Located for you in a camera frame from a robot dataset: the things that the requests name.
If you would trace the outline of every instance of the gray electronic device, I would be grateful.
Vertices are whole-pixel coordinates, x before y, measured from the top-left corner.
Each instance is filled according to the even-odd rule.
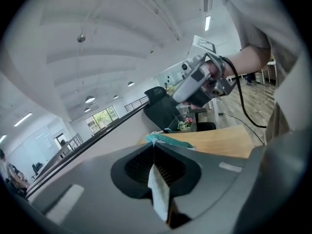
[[[207,57],[218,69],[214,76],[205,67]],[[189,73],[172,95],[177,103],[187,101],[202,107],[212,98],[228,95],[236,85],[236,81],[232,85],[229,84],[224,77],[225,64],[223,60],[211,52],[207,52],[203,56],[196,56],[190,62],[185,61],[182,64],[182,69],[189,70]]]

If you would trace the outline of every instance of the wooden desk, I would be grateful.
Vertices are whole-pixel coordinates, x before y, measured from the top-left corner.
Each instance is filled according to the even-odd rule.
[[[248,158],[254,148],[243,125],[204,132],[163,135],[186,141],[203,153]]]

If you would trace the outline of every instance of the black office chair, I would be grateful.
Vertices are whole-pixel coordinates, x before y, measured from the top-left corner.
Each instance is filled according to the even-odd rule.
[[[175,116],[180,112],[174,102],[167,94],[163,87],[154,87],[144,92],[149,99],[143,111],[145,115],[154,122],[160,129],[164,130],[169,127]],[[208,131],[215,129],[215,124],[211,122],[198,123],[198,113],[204,112],[205,109],[194,111],[197,123],[197,131]]]

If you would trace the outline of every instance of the wire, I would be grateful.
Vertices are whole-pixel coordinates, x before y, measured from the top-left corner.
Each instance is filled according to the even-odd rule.
[[[242,89],[241,89],[241,86],[240,86],[240,81],[239,81],[239,77],[238,77],[238,74],[237,74],[237,71],[233,65],[233,63],[226,57],[222,57],[220,56],[220,58],[222,60],[224,60],[226,63],[229,64],[229,66],[232,68],[234,74],[235,74],[235,79],[236,79],[236,83],[237,83],[237,87],[238,87],[238,92],[239,92],[239,97],[240,97],[240,102],[242,104],[242,109],[243,109],[243,112],[244,112],[244,115],[247,117],[247,119],[253,124],[255,125],[256,127],[260,127],[260,128],[267,128],[266,126],[261,126],[261,125],[258,125],[256,124],[250,117],[249,115],[247,114],[246,112],[246,109],[245,109],[245,105],[244,105],[244,98],[243,98],[243,94],[242,94]]]
[[[241,121],[242,123],[244,123],[244,124],[254,133],[254,135],[256,135],[256,136],[258,137],[258,139],[260,140],[260,142],[262,143],[262,145],[264,145],[264,143],[262,142],[262,140],[260,139],[260,137],[259,137],[245,122],[243,122],[241,119],[236,118],[236,117],[234,117],[234,116],[232,116],[232,115],[228,115],[228,114],[226,114],[226,113],[218,113],[218,114],[219,114],[219,115],[227,115],[227,116],[233,117],[233,118],[235,118],[235,119],[238,119],[238,120]]]

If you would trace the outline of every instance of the person's leg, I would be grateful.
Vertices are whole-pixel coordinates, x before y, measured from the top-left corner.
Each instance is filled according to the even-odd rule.
[[[252,81],[252,75],[251,74],[246,75],[246,80],[247,80],[248,85],[255,85],[255,83]]]

